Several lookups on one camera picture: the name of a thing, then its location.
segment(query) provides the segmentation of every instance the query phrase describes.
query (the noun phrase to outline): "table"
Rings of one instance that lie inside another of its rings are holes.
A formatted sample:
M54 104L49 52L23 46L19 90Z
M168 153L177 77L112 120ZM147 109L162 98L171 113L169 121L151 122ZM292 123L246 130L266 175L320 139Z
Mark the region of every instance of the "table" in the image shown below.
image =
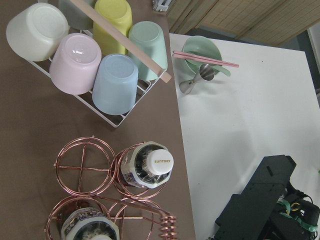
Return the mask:
M171 51L188 38L171 34ZM184 95L179 83L194 74L172 60L197 240L217 230L214 221L264 156L290 155L292 185L320 206L320 110L305 53L212 41L240 65L226 67L231 77L219 73Z
M9 20L36 2L12 0L2 2L0 8L0 239L44 239L49 213L67 196L57 182L53 163L66 143L92 135L116 153L143 141L167 146L175 159L174 169L153 200L176 215L180 239L195 239L174 79L167 84L158 81L125 121L113 128L10 49L5 34ZM128 2L134 23L151 20L167 33L168 72L173 75L165 13L153 12L150 0ZM137 239L138 231L132 228L124 239ZM151 239L158 239L158 234L155 230Z

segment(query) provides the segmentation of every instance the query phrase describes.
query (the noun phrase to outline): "white table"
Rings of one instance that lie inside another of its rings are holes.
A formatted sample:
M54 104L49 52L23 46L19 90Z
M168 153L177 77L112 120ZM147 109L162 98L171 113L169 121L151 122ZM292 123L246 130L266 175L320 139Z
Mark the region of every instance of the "white table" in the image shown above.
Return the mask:
M171 51L188 38L171 34ZM219 73L184 95L179 83L194 74L172 59L197 240L217 230L214 221L264 156L290 155L292 185L320 206L320 110L305 53L212 41L240 65L226 67L231 77Z

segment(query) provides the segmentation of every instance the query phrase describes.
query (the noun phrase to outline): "metal jigger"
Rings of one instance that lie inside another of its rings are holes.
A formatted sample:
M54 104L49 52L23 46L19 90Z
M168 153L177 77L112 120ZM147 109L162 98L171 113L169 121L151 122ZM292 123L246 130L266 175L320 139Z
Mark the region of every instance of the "metal jigger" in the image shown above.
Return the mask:
M183 81L179 84L180 91L184 94L191 93L192 89L201 80L211 81L215 77L215 71L209 64L202 64L198 72L191 80Z

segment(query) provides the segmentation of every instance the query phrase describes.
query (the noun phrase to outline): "white plastic clip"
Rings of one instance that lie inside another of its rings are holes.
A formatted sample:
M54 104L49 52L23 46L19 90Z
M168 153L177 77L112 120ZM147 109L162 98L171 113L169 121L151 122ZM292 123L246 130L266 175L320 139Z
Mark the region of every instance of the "white plastic clip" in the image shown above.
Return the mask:
M153 10L166 12L172 0L152 0Z

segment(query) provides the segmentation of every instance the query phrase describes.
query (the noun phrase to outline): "brown table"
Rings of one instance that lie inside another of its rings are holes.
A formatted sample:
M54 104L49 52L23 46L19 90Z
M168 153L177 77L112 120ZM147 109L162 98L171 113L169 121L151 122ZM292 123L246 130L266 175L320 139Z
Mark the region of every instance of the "brown table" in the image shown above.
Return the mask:
M168 72L173 76L165 14L152 11L151 0L129 0L133 22L160 24L166 33ZM59 186L53 163L69 141L92 135L118 153L133 144L155 141L168 147L174 169L154 200L177 216L179 239L194 240L195 231L182 141L175 82L159 80L118 127L113 128L74 96L59 91L50 79L16 55L6 40L10 19L34 0L1 3L0 152L1 239L44 239L52 208L68 194ZM124 239L137 239L131 229ZM150 239L158 239L156 229Z

